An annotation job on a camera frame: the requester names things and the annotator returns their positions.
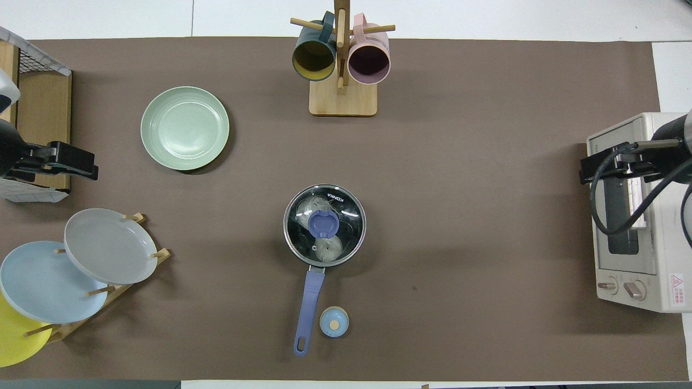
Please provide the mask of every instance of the plate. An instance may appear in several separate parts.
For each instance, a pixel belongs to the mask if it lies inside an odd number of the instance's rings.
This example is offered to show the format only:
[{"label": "plate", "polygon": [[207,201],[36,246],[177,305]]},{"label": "plate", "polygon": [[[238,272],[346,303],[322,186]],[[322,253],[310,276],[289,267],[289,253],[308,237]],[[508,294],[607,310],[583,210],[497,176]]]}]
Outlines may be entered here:
[{"label": "plate", "polygon": [[60,242],[31,242],[10,252],[0,266],[0,289],[20,314],[45,323],[72,323],[91,317],[107,293],[86,297],[106,286],[83,274],[65,254]]},{"label": "plate", "polygon": [[46,324],[22,316],[0,293],[0,368],[25,361],[36,354],[48,341],[51,331],[26,338],[24,333]]},{"label": "plate", "polygon": [[142,143],[167,168],[193,170],[213,161],[228,141],[229,121],[219,99],[204,89],[177,87],[144,110]]},{"label": "plate", "polygon": [[157,262],[149,233],[122,213],[103,208],[81,210],[67,221],[65,250],[84,274],[107,284],[145,280]]}]

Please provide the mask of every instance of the small blue container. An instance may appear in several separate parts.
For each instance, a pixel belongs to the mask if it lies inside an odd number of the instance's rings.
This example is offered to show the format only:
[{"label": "small blue container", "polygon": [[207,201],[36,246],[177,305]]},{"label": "small blue container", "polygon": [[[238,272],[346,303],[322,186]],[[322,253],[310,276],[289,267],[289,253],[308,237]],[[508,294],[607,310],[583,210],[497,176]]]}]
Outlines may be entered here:
[{"label": "small blue container", "polygon": [[320,329],[332,338],[342,336],[348,329],[348,314],[335,305],[325,309],[320,316]]}]

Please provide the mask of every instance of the wooden dowel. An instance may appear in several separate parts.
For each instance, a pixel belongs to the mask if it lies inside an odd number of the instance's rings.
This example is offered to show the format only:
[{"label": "wooden dowel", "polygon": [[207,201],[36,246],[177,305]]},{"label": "wooden dowel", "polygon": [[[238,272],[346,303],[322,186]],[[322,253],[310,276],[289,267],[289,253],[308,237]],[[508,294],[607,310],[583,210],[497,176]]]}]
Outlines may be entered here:
[{"label": "wooden dowel", "polygon": [[167,260],[171,256],[171,252],[167,248],[162,248],[157,253],[152,254],[152,258],[156,258],[156,265],[160,265],[161,262]]},{"label": "wooden dowel", "polygon": [[123,219],[130,219],[132,221],[135,221],[136,223],[141,223],[142,221],[145,220],[144,215],[141,214],[141,212],[137,212],[134,215],[123,215]]},{"label": "wooden dowel", "polygon": [[[301,19],[296,19],[295,17],[291,18],[291,24],[295,24],[297,26],[303,26],[307,28],[312,28],[314,30],[322,30],[322,25],[313,23],[311,21],[305,21]],[[397,29],[397,25],[395,24],[388,24],[387,26],[377,26],[377,27],[368,27],[363,29],[363,33],[365,34],[372,34],[372,33],[386,33],[388,31],[395,31]],[[337,34],[336,29],[331,30],[332,34]],[[349,36],[353,35],[353,30],[349,30]]]},{"label": "wooden dowel", "polygon": [[344,46],[344,39],[346,36],[344,34],[344,25],[346,23],[346,10],[341,8],[339,10],[339,20],[336,22],[336,47]]},{"label": "wooden dowel", "polygon": [[45,326],[43,326],[43,327],[39,327],[39,328],[37,328],[37,329],[32,329],[32,330],[29,331],[29,332],[25,332],[25,333],[24,333],[24,337],[26,338],[27,336],[36,335],[36,334],[38,334],[39,332],[48,331],[49,329],[56,328],[57,326],[58,326],[58,324],[49,324],[49,325],[45,325]]},{"label": "wooden dowel", "polygon": [[397,29],[396,25],[388,24],[387,26],[377,26],[377,27],[364,28],[363,33],[365,33],[365,34],[386,33],[388,31],[395,31],[396,29]]},{"label": "wooden dowel", "polygon": [[108,291],[114,291],[114,290],[116,290],[115,285],[109,285],[109,286],[107,286],[107,287],[105,287],[105,288],[96,289],[95,291],[87,292],[85,296],[86,296],[86,297],[91,297],[91,296],[93,296],[93,295],[95,295],[95,294],[99,294],[99,293],[103,293],[103,292],[108,292]]},{"label": "wooden dowel", "polygon": [[313,22],[311,22],[311,21],[305,21],[305,20],[301,20],[301,19],[296,19],[295,17],[292,17],[292,18],[291,18],[291,24],[295,24],[295,25],[303,26],[303,27],[307,27],[307,28],[312,28],[312,29],[314,29],[314,30],[319,30],[319,31],[322,30],[322,25],[321,25],[321,24],[313,23]]}]

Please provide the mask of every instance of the pink mug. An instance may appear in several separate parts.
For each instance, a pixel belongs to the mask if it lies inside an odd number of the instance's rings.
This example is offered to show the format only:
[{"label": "pink mug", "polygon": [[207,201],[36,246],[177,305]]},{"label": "pink mug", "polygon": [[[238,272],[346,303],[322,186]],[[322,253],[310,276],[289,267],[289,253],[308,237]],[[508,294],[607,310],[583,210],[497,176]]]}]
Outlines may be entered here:
[{"label": "pink mug", "polygon": [[354,37],[346,63],[351,78],[361,84],[373,85],[387,77],[391,61],[387,33],[363,33],[363,29],[369,27],[377,25],[367,23],[362,13],[355,16]]}]

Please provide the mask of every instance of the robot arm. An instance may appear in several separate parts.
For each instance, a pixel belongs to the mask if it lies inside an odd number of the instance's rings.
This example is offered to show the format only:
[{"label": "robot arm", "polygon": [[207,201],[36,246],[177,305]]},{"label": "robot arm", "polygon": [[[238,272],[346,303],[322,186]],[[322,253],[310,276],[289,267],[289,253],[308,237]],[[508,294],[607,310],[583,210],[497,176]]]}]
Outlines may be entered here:
[{"label": "robot arm", "polygon": [[[14,82],[0,71],[0,113],[20,97]],[[0,177],[33,182],[36,174],[69,174],[96,180],[94,155],[67,143],[26,143],[12,124],[0,120]]]},{"label": "robot arm", "polygon": [[[591,215],[596,227],[605,235],[616,235],[630,229],[654,198],[671,182],[690,185],[682,202],[682,229],[692,246],[687,226],[692,226],[692,111],[662,125],[650,141],[621,143],[581,160],[580,182],[591,183]],[[618,226],[606,226],[596,210],[596,187],[602,179],[643,177],[645,182],[661,179],[630,217]]]}]

